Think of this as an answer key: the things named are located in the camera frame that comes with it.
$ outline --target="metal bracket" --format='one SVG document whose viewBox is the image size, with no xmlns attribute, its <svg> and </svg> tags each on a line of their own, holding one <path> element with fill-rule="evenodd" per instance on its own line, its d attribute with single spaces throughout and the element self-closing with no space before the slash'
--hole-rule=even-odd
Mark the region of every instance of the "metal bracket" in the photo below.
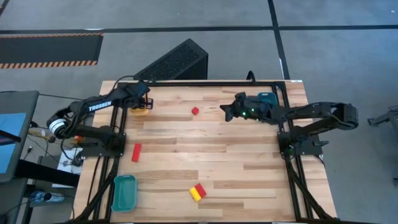
<svg viewBox="0 0 398 224">
<path fill-rule="evenodd" d="M 278 133 L 278 142 L 280 153 L 284 155 L 321 155 L 322 146 L 325 142 L 319 141 L 318 135 L 310 136 L 300 143 L 292 145 L 289 142 L 289 132 Z"/>
<path fill-rule="evenodd" d="M 124 154 L 124 145 L 126 144 L 126 134 L 124 133 L 121 136 L 118 136 L 114 139 L 117 142 L 111 142 L 110 144 L 114 144 L 117 147 L 107 147 L 104 142 L 95 139 L 95 138 L 85 138 L 83 143 L 80 143 L 79 146 L 83 148 L 81 152 L 81 156 L 83 159 L 86 157 L 118 157 L 123 156 Z"/>
</svg>

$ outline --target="wooden table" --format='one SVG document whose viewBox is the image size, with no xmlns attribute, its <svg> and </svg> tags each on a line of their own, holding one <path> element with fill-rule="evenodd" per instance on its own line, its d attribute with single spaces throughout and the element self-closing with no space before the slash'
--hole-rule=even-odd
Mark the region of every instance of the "wooden table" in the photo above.
<svg viewBox="0 0 398 224">
<path fill-rule="evenodd" d="M 107 94 L 113 84 L 103 82 L 101 94 Z M 302 82 L 286 81 L 286 86 L 290 106 L 308 103 Z M 137 177 L 137 207 L 127 213 L 112 212 L 111 222 L 295 220 L 285 163 L 279 154 L 278 127 L 242 118 L 224 121 L 219 105 L 230 104 L 241 91 L 256 95 L 271 88 L 151 87 L 154 109 L 147 116 L 127 116 L 127 144 L 118 171 L 118 175 Z M 196 116 L 191 113 L 194 106 L 200 110 Z M 112 108 L 97 111 L 93 126 L 109 125 L 111 112 Z M 135 143 L 142 144 L 139 162 L 131 162 Z M 313 156 L 302 156 L 302 160 L 309 191 L 335 216 L 324 166 Z M 95 163 L 96 158 L 84 161 L 75 197 L 76 215 L 86 206 Z M 102 161 L 99 164 L 93 195 Z M 197 183 L 207 192 L 199 203 L 188 191 Z M 297 191 L 304 217 L 302 195 Z M 105 192 L 100 218 L 107 198 Z"/>
</svg>

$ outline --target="gray floor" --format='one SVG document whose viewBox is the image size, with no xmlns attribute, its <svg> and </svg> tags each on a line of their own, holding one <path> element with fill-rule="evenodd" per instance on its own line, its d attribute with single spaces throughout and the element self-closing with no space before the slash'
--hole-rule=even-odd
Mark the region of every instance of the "gray floor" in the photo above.
<svg viewBox="0 0 398 224">
<path fill-rule="evenodd" d="M 398 24 L 395 0 L 277 0 L 280 26 Z M 267 1 L 252 0 L 10 0 L 0 29 L 93 29 L 271 25 Z M 398 30 L 283 31 L 291 79 L 304 80 L 308 100 L 343 101 L 359 109 L 354 131 L 322 134 L 326 172 L 337 214 L 344 220 L 396 223 L 398 140 L 390 124 L 371 128 L 366 118 L 398 105 Z M 187 38 L 209 53 L 210 79 L 281 79 L 272 31 L 105 34 L 97 66 L 0 70 L 0 90 L 86 98 L 103 80 L 132 75 Z M 70 100 L 40 97 L 34 119 Z M 26 147 L 33 145 L 27 142 Z M 50 153 L 59 154 L 57 146 Z M 42 155 L 35 148 L 27 159 Z M 70 205 L 35 208 L 31 223 L 65 221 Z"/>
</svg>

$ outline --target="teal tray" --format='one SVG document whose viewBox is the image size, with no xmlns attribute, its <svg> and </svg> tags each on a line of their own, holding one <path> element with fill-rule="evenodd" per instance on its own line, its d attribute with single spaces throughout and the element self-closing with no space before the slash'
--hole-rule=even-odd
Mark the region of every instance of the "teal tray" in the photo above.
<svg viewBox="0 0 398 224">
<path fill-rule="evenodd" d="M 137 204 L 137 179 L 133 175 L 115 177 L 112 211 L 130 212 Z"/>
</svg>

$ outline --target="black box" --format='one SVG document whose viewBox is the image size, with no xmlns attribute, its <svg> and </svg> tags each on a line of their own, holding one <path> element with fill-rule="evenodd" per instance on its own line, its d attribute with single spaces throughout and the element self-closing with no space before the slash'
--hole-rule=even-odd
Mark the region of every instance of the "black box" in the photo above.
<svg viewBox="0 0 398 224">
<path fill-rule="evenodd" d="M 134 76 L 135 80 L 206 80 L 208 53 L 192 39 L 173 50 Z"/>
</svg>

